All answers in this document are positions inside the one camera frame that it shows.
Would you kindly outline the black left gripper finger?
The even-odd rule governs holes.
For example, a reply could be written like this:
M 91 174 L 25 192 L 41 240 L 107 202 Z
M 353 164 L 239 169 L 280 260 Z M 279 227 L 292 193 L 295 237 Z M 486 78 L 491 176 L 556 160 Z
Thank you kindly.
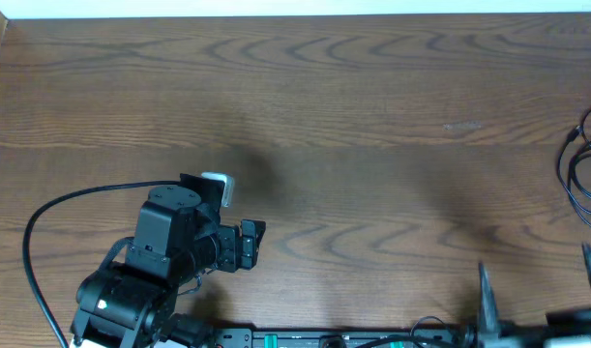
M 257 251 L 266 231 L 266 222 L 243 219 L 241 221 L 243 251 Z
M 240 267 L 251 270 L 256 265 L 256 238 L 244 237 L 242 240 Z

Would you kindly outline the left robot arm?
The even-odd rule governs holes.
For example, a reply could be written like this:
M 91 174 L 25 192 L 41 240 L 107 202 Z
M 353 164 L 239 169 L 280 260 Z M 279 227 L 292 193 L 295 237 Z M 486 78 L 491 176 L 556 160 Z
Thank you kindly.
M 175 305 L 185 284 L 213 271 L 252 269 L 262 220 L 224 225 L 234 182 L 219 173 L 181 175 L 151 189 L 133 236 L 117 241 L 78 287 L 74 347 L 211 347 L 213 328 Z

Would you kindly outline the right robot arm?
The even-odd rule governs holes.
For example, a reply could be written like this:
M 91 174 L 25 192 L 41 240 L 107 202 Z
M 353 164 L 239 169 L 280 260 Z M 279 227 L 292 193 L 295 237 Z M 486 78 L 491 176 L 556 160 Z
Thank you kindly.
M 591 289 L 591 246 L 581 245 Z M 480 301 L 476 324 L 465 336 L 464 345 L 474 348 L 591 348 L 591 308 L 551 312 L 541 327 L 520 327 L 503 322 L 488 270 L 479 265 Z

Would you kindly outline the black aluminium mounting rail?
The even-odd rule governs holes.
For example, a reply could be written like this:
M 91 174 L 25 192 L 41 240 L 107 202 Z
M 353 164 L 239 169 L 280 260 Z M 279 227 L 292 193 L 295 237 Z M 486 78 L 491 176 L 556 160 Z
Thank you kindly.
M 213 325 L 181 316 L 165 328 L 154 344 L 159 348 L 328 348 L 328 347 L 468 347 L 467 335 L 456 329 L 420 327 L 396 331 L 258 329 Z

